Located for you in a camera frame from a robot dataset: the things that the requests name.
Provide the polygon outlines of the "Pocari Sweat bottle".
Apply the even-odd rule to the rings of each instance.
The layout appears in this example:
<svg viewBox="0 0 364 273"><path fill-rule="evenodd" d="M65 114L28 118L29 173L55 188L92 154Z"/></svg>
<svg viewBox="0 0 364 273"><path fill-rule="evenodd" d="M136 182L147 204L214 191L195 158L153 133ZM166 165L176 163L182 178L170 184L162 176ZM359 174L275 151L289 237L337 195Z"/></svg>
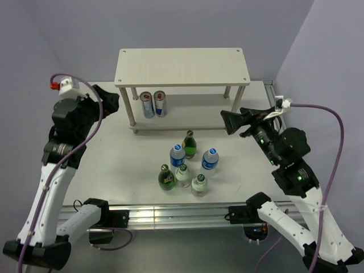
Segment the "Pocari Sweat bottle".
<svg viewBox="0 0 364 273"><path fill-rule="evenodd" d="M215 148L210 148L204 152L201 159L201 173L205 177L211 178L214 176L219 158L219 154Z"/></svg>
<svg viewBox="0 0 364 273"><path fill-rule="evenodd" d="M175 144L169 153L170 158L170 170L175 173L175 171L179 168L180 165L185 162L185 151L180 144Z"/></svg>

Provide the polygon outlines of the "green glass bottle front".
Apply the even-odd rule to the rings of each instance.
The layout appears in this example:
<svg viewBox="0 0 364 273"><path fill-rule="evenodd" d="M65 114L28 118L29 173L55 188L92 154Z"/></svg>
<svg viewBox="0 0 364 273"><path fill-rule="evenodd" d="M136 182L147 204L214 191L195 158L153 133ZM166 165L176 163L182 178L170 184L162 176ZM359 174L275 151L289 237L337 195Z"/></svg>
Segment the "green glass bottle front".
<svg viewBox="0 0 364 273"><path fill-rule="evenodd" d="M175 187L175 176L166 164L161 166L158 182L164 191L170 191Z"/></svg>

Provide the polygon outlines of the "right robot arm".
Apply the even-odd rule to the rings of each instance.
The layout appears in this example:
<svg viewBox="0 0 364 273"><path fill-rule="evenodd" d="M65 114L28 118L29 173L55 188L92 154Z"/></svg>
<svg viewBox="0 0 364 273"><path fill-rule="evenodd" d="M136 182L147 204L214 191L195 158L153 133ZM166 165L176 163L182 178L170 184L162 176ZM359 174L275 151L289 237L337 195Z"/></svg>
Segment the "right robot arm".
<svg viewBox="0 0 364 273"><path fill-rule="evenodd" d="M275 130L272 119L278 113L241 108L239 113L221 111L226 132L234 134L242 126L240 137L253 137L267 159L277 169L275 182L301 213L306 227L301 226L263 192L246 201L246 215L251 221L264 221L273 226L299 251L309 272L347 272L348 266L363 261L363 250L344 236L326 205L327 195L312 168L303 157L311 150L303 130L289 127Z"/></svg>

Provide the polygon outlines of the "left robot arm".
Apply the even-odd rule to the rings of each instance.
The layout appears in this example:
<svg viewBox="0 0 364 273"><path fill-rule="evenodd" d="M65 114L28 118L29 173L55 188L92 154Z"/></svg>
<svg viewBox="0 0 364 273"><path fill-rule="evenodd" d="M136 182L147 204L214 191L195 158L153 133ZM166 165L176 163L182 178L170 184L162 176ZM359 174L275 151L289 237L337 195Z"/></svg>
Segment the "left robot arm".
<svg viewBox="0 0 364 273"><path fill-rule="evenodd" d="M97 100L89 95L65 98L53 107L53 126L44 147L39 187L17 238L5 242L3 254L24 264L61 270L67 263L72 245L92 226L104 227L111 220L109 204L87 199L66 223L58 225L68 187L86 150L87 137L93 137L100 122L119 109L119 95L93 85Z"/></svg>

